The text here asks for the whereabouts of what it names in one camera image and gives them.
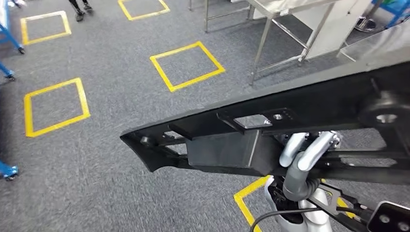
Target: white panel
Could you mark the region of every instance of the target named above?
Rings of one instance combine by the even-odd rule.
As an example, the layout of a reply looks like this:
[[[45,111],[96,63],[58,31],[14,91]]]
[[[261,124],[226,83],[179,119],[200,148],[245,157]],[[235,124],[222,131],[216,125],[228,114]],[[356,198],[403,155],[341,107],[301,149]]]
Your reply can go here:
[[[0,0],[0,23],[4,27],[6,27],[7,26],[7,18],[6,18],[6,10],[7,9],[5,9],[4,6],[8,7],[8,5],[4,4],[4,1],[7,1],[7,0]]]
[[[326,9],[327,6],[318,6],[307,11],[294,13],[293,16],[302,21],[306,26],[310,27],[310,29],[314,30],[318,28]]]
[[[370,2],[371,0],[336,2],[306,58],[310,59],[338,50]]]
[[[260,18],[265,18],[265,15],[263,15],[261,12],[255,9],[255,12],[253,13],[253,19],[260,19]]]

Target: yellow floor marking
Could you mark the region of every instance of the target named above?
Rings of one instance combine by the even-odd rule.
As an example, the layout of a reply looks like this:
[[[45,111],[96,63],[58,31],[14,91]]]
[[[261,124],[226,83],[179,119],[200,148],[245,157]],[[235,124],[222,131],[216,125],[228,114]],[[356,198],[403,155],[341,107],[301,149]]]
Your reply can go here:
[[[161,68],[160,64],[158,63],[157,59],[162,58],[162,57],[166,57],[166,56],[170,56],[170,55],[173,55],[175,53],[182,52],[182,51],[194,48],[194,47],[200,47],[202,49],[202,51],[206,54],[206,56],[208,56],[208,58],[215,64],[217,69],[210,72],[210,73],[204,74],[202,76],[193,78],[193,79],[191,79],[187,82],[184,82],[184,83],[178,84],[176,86],[173,86],[171,81],[168,79],[168,77],[164,73],[163,69]],[[208,78],[210,78],[214,75],[225,72],[225,69],[222,67],[222,65],[216,60],[216,58],[209,52],[209,50],[202,44],[201,41],[197,41],[196,43],[193,43],[193,44],[190,44],[188,46],[181,47],[181,48],[178,48],[178,49],[175,49],[175,50],[172,50],[172,51],[168,51],[168,52],[164,52],[164,53],[161,53],[161,54],[158,54],[158,55],[151,56],[149,59],[154,64],[154,66],[157,69],[158,73],[160,74],[161,78],[163,79],[163,81],[165,82],[165,84],[167,85],[167,87],[169,88],[169,90],[171,92],[174,92],[177,89],[187,87],[187,86],[195,84],[197,82],[206,80],[206,79],[208,79]]]
[[[157,15],[161,15],[163,13],[170,12],[170,9],[165,4],[165,2],[163,0],[158,0],[161,3],[161,5],[164,7],[163,10],[157,11],[157,12],[152,12],[152,13],[149,13],[149,14],[143,14],[143,15],[139,15],[139,16],[131,16],[131,14],[128,12],[127,8],[125,8],[125,5],[124,5],[125,1],[130,1],[130,0],[118,0],[118,4],[121,7],[122,11],[124,12],[125,16],[127,17],[127,19],[129,21],[133,21],[133,20],[136,20],[136,19],[142,19],[142,18],[148,18],[148,17],[157,16]]]
[[[31,110],[31,98],[48,92],[48,91],[52,91],[58,88],[61,88],[63,86],[66,85],[70,85],[70,84],[75,84],[77,86],[77,91],[78,91],[78,96],[80,98],[80,105],[81,105],[81,109],[83,111],[82,115],[70,118],[68,120],[65,120],[63,122],[57,123],[55,125],[37,130],[37,131],[33,131],[33,115],[32,115],[32,110]],[[50,131],[54,131],[56,129],[65,127],[67,125],[70,125],[72,123],[78,122],[82,119],[88,118],[90,117],[90,112],[88,109],[88,104],[87,104],[87,99],[86,99],[86,94],[84,92],[84,88],[83,88],[83,84],[81,82],[81,79],[79,77],[74,78],[72,80],[69,81],[65,81],[65,82],[61,82],[59,84],[53,85],[53,86],[49,86],[46,88],[42,88],[39,90],[36,90],[34,92],[28,93],[24,96],[24,116],[25,116],[25,123],[26,123],[26,136],[27,137],[37,137],[39,135],[45,134],[47,132]]]
[[[337,199],[337,205],[340,206],[340,207],[348,207],[347,204],[340,197]],[[350,218],[353,218],[354,216],[356,216],[356,214],[353,214],[353,213],[350,213],[350,212],[346,212],[346,214]]]
[[[55,34],[55,35],[45,36],[45,37],[38,38],[38,39],[35,39],[35,40],[30,40],[28,30],[27,30],[27,21],[32,21],[32,20],[47,18],[47,17],[52,17],[52,16],[61,16],[61,18],[63,20],[63,25],[64,25],[64,32],[59,33],[59,34]],[[57,11],[57,12],[52,12],[52,13],[48,13],[48,14],[44,14],[44,15],[42,14],[42,15],[36,15],[36,16],[31,16],[31,17],[27,17],[27,18],[22,18],[22,19],[20,19],[20,23],[21,23],[21,35],[23,37],[23,44],[24,45],[39,43],[39,42],[43,42],[43,41],[46,41],[46,40],[52,40],[52,39],[56,39],[56,38],[59,38],[59,37],[66,36],[66,35],[71,35],[71,29],[70,29],[70,25],[68,24],[68,19],[67,19],[67,15],[65,14],[65,11]]]
[[[245,205],[245,202],[243,201],[244,197],[248,196],[249,194],[253,193],[255,190],[259,189],[260,187],[263,187],[268,180],[270,176],[265,176],[262,178],[259,178],[255,182],[251,183],[250,185],[246,186],[244,189],[239,191],[234,195],[234,199],[236,203],[239,206],[239,209],[242,211],[242,214],[245,216],[246,221],[248,221],[249,225],[251,226],[253,222],[255,221],[255,218],[253,217],[252,213],[249,211],[248,207]],[[346,203],[341,199],[337,199],[337,204],[340,207],[348,207]],[[355,216],[352,213],[347,213],[349,217]],[[256,226],[254,229],[255,232],[262,232],[261,228],[259,226]]]

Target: black cable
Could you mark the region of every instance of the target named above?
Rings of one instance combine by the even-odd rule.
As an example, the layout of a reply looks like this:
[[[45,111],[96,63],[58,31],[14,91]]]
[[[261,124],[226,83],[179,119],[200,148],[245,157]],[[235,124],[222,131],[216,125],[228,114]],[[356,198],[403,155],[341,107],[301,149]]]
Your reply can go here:
[[[273,217],[273,216],[277,216],[277,215],[284,215],[284,214],[301,214],[301,213],[307,213],[307,212],[313,212],[313,211],[319,211],[319,210],[322,210],[322,209],[311,208],[311,209],[296,209],[296,210],[282,210],[282,211],[269,212],[269,213],[263,214],[262,216],[258,217],[255,220],[255,222],[252,224],[252,226],[250,227],[249,232],[253,232],[256,225],[258,225],[258,223],[260,221],[262,221],[263,219],[268,218],[268,217]]]
[[[277,215],[284,215],[284,214],[301,214],[301,213],[307,213],[307,212],[313,212],[313,211],[320,211],[322,209],[319,208],[310,208],[310,209],[297,209],[297,210],[283,210],[283,211],[275,211],[275,212],[269,212],[266,214],[263,214],[262,216],[258,217],[252,226],[250,227],[249,232],[253,232],[255,229],[256,225],[258,225],[259,222],[261,222],[263,219],[277,216]],[[346,207],[336,207],[337,211],[346,211],[354,214],[359,214],[361,211],[357,209],[350,209]]]
[[[363,209],[352,209],[352,208],[347,208],[347,207],[336,207],[336,211],[344,211],[344,212],[349,212],[352,214],[359,215],[363,212]]]

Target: stainless steel table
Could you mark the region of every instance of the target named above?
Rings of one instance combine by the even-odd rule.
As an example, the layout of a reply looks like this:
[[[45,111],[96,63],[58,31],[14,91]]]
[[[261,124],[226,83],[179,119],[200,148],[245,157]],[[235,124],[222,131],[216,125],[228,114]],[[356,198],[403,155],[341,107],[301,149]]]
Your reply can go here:
[[[369,57],[378,57],[403,47],[410,47],[410,21],[350,44],[340,49],[337,57],[341,59],[346,57],[357,62]]]
[[[264,32],[262,34],[261,42],[259,44],[258,52],[256,54],[255,62],[253,64],[253,70],[252,70],[251,77],[250,77],[250,85],[253,85],[253,82],[255,80],[255,76],[257,73],[267,71],[271,68],[274,68],[276,66],[279,66],[279,65],[288,63],[290,61],[297,60],[297,59],[300,61],[300,64],[302,64],[303,61],[305,60],[307,53],[309,52],[309,49],[315,42],[315,39],[317,35],[319,34],[324,22],[328,18],[335,2],[339,0],[246,0],[246,1],[249,3],[249,7],[235,10],[232,12],[228,12],[222,15],[209,17],[208,16],[209,0],[205,0],[205,32],[208,32],[208,21],[209,20],[224,17],[227,15],[233,15],[233,14],[237,14],[240,12],[248,11],[248,19],[250,19],[251,16],[253,15],[254,10],[257,9],[264,16],[266,16],[266,24],[265,24]],[[322,6],[325,4],[328,4],[329,6],[327,7],[325,14],[323,15],[323,18],[320,21],[318,28],[316,30],[313,30],[313,34],[311,35],[307,43],[304,43],[303,41],[301,41],[284,25],[274,20],[274,18],[277,18],[277,17],[291,15],[296,12],[308,10],[310,8]],[[295,57],[283,60],[281,62],[274,63],[274,64],[258,69],[259,59],[261,57],[262,49],[264,47],[264,43],[265,43],[266,37],[269,32],[269,28],[272,22],[276,24],[280,29],[282,29],[285,33],[287,33],[290,37],[292,37],[295,41],[297,41],[302,47],[304,47],[304,51],[302,52],[302,54],[298,56],[295,56]]]

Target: metal table leg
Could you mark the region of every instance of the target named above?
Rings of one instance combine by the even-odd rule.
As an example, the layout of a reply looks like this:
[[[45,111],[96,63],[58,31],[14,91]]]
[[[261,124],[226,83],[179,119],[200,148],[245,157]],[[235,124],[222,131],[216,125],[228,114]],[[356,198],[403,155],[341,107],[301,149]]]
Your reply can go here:
[[[373,8],[370,10],[370,12],[366,15],[366,16],[362,16],[359,20],[362,20],[361,23],[359,23],[358,25],[356,25],[354,28],[358,31],[362,31],[362,32],[373,32],[374,29],[376,28],[374,25],[374,28],[369,28],[368,25],[370,25],[370,23],[374,23],[376,24],[372,17],[374,15],[374,13],[377,11],[377,9],[381,6],[381,4],[383,3],[383,0],[378,0]]]
[[[270,28],[271,23],[272,23],[272,19],[267,17],[266,18],[265,29],[264,29],[264,32],[263,32],[262,38],[261,38],[261,43],[259,44],[258,53],[256,54],[255,62],[253,63],[253,72],[250,74],[251,75],[250,85],[253,85],[253,82],[255,81],[255,76],[256,76],[256,73],[258,71],[259,59],[261,58],[262,50],[264,48],[265,40],[266,40],[266,37],[268,36],[268,32],[269,32],[269,28]]]
[[[205,28],[204,31],[208,33],[208,4],[209,0],[205,0]]]
[[[249,10],[248,10],[248,20],[251,20],[253,17],[253,13],[255,12],[255,7],[249,4]]]
[[[335,5],[334,2],[329,4],[329,6],[327,7],[326,12],[323,15],[322,20],[320,21],[320,23],[318,25],[318,28],[316,28],[316,30],[313,30],[313,34],[310,36],[309,41],[306,44],[307,48],[303,49],[303,52],[301,54],[302,57],[299,59],[300,65],[302,65],[303,62],[305,61],[306,55],[308,54],[310,48],[312,47],[313,43],[315,42],[316,38],[318,37],[319,32],[321,31],[324,23],[326,22],[327,18],[329,17],[330,12],[332,11],[334,5]]]

